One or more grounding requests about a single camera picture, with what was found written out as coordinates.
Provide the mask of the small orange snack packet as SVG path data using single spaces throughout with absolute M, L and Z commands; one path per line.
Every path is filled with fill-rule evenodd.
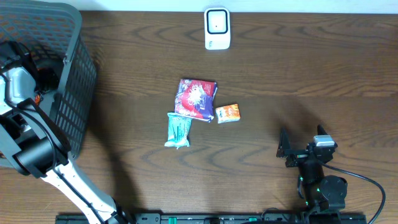
M 239 105 L 232 104 L 215 109 L 218 124 L 239 121 L 241 119 Z

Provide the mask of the red purple snack bag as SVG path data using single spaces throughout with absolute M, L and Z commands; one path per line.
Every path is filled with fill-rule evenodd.
M 213 100 L 217 89 L 216 82 L 181 79 L 174 111 L 188 118 L 211 122 L 214 119 Z

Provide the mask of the teal snack packet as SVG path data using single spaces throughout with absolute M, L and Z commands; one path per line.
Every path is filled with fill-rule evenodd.
M 190 142 L 188 135 L 192 124 L 192 119 L 184 116 L 180 116 L 177 113 L 167 113 L 169 118 L 168 125 L 168 138 L 165 142 L 165 147 L 189 147 Z

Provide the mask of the orange brown wafer bar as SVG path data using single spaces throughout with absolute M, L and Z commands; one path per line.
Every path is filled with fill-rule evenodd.
M 40 102 L 42 101 L 42 95 L 40 93 L 36 94 L 35 98 L 34 98 L 34 101 L 35 101 L 36 105 L 39 105 Z

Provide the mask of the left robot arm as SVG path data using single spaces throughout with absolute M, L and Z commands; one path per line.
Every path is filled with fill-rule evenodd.
M 1 43 L 1 165 L 56 187 L 89 223 L 135 223 L 79 169 L 66 135 L 39 106 L 44 94 L 58 94 L 62 69 L 55 59 L 35 63 L 22 43 Z

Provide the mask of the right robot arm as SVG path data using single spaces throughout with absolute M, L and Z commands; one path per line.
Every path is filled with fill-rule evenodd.
M 323 166 L 333 159 L 337 143 L 317 126 L 317 135 L 305 149 L 292 149 L 287 131 L 280 130 L 277 157 L 286 159 L 286 167 L 299 170 L 299 188 L 308 210 L 300 214 L 303 223 L 339 223 L 338 212 L 345 208 L 347 181 L 335 175 L 326 176 Z

